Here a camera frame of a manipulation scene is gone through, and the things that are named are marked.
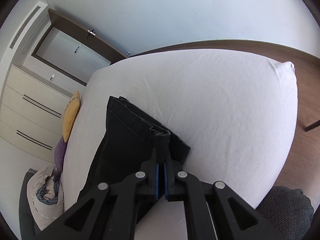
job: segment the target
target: white wardrobe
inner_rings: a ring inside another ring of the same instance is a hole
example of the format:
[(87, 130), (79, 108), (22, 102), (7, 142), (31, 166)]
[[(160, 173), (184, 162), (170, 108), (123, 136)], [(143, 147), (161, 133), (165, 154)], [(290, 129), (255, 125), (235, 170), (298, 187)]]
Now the white wardrobe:
[(22, 65), (12, 65), (0, 107), (0, 136), (53, 162), (62, 119), (72, 94)]

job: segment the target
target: bed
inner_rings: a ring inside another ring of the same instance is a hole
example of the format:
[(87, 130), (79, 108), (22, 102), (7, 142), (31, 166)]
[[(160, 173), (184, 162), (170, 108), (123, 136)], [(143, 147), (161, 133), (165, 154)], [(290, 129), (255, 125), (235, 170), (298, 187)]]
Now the bed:
[[(109, 96), (127, 98), (186, 142), (191, 151), (185, 171), (209, 183), (226, 182), (253, 208), (279, 175), (295, 132), (291, 62), (220, 49), (122, 60), (97, 70), (82, 96), (61, 176), (65, 210), (76, 202), (105, 134)], [(183, 203), (163, 199), (140, 221), (135, 236), (186, 238)]]

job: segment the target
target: yellow cushion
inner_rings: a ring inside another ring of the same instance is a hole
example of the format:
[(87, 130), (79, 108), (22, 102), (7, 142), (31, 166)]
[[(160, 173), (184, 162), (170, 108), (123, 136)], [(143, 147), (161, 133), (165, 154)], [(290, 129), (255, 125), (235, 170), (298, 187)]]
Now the yellow cushion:
[(65, 142), (68, 141), (73, 124), (75, 123), (76, 116), (80, 107), (80, 94), (77, 90), (72, 96), (67, 108), (64, 111), (62, 122), (62, 133)]

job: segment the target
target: purple cushion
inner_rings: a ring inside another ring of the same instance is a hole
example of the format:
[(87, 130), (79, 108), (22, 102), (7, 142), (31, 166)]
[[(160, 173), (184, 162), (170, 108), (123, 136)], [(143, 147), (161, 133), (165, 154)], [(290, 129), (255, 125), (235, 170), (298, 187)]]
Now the purple cushion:
[(53, 175), (59, 176), (63, 170), (63, 159), (67, 150), (67, 142), (64, 141), (63, 136), (58, 141), (56, 148), (54, 149), (53, 157)]

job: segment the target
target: brown floorboard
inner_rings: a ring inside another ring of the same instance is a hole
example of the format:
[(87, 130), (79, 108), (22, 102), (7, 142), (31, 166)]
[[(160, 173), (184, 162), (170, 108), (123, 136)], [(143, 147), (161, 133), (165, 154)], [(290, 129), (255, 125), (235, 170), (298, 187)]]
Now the brown floorboard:
[(294, 140), (285, 165), (275, 182), (301, 188), (316, 209), (320, 203), (320, 127), (304, 128), (320, 119), (320, 59), (281, 45), (258, 41), (203, 41), (168, 46), (150, 52), (176, 49), (232, 49), (260, 54), (295, 65), (298, 86), (298, 118)]

